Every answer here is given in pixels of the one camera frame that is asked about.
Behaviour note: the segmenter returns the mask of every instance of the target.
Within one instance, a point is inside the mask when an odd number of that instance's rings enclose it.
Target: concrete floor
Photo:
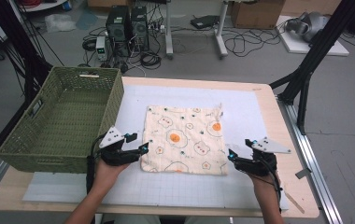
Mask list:
[[[60,9],[42,13],[63,13]],[[77,21],[80,9],[67,12]],[[97,20],[88,30],[74,30],[44,34],[66,66],[77,66],[84,50],[82,37],[101,27],[105,20]],[[231,27],[227,19],[226,26]],[[156,70],[145,70],[146,77],[200,79],[231,82],[271,83],[293,72],[304,54],[288,53],[282,43],[266,45],[249,56],[238,58],[232,53],[220,60],[212,35],[174,35],[177,46],[174,59],[163,58]],[[348,57],[327,56],[311,79],[305,118],[307,137],[318,159],[323,176],[331,191],[343,222],[355,223],[355,47],[340,40],[349,51]],[[43,47],[47,60],[60,65],[50,51]],[[100,65],[92,60],[91,65]],[[131,69],[126,76],[142,77],[139,69]],[[283,91],[277,88],[275,94]],[[0,61],[0,132],[17,111],[23,97],[8,60]],[[66,213],[0,212],[0,223],[61,223]],[[287,218],[287,223],[326,223],[325,216],[315,219]],[[235,218],[234,223],[263,223],[259,218]]]

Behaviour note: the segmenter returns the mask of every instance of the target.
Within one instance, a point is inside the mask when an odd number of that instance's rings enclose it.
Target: white mat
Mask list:
[[[277,21],[277,27],[284,22],[291,19],[289,16],[280,16],[278,21]],[[280,34],[283,44],[285,45],[287,51],[289,53],[308,53],[310,47],[308,46],[308,43],[306,43],[302,37],[297,35],[295,32],[291,31],[283,31],[285,30],[284,27],[281,29],[277,29]],[[349,52],[340,44],[340,42],[335,41],[334,45],[332,48],[329,50],[327,55],[333,55],[333,56],[348,56]]]
[[[250,158],[251,150],[244,147],[245,138],[266,136],[253,92],[151,86],[124,86],[124,89],[116,127],[122,133],[138,133],[138,140],[125,144],[124,148],[141,144],[147,105],[212,107],[222,103],[224,139],[240,157]],[[251,180],[236,171],[231,162],[228,165],[229,174],[220,176],[147,173],[135,162],[121,173],[103,203],[259,209]],[[85,175],[35,173],[23,200],[78,203],[85,192]],[[288,209],[285,195],[281,208]]]

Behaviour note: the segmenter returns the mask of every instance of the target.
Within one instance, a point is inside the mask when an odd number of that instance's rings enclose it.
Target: wicker basket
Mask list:
[[[52,68],[0,158],[25,172],[86,173],[92,142],[115,124],[123,93],[120,70]]]

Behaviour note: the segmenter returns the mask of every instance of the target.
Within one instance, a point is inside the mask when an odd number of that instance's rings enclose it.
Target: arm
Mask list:
[[[265,224],[284,223],[282,215],[279,213],[279,205],[277,201],[277,192],[274,189],[271,176],[249,176],[253,181],[254,194],[262,209]]]
[[[122,166],[109,166],[105,164],[104,161],[99,160],[95,180],[90,192],[73,211],[65,223],[91,223],[98,206],[113,187],[114,183],[116,183],[119,174],[126,167],[128,167],[128,164]]]

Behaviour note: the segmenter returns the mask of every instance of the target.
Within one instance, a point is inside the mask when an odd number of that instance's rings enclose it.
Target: patterned cloth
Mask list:
[[[227,153],[220,124],[221,108],[150,105],[144,143],[149,153],[141,166],[148,172],[227,175]]]

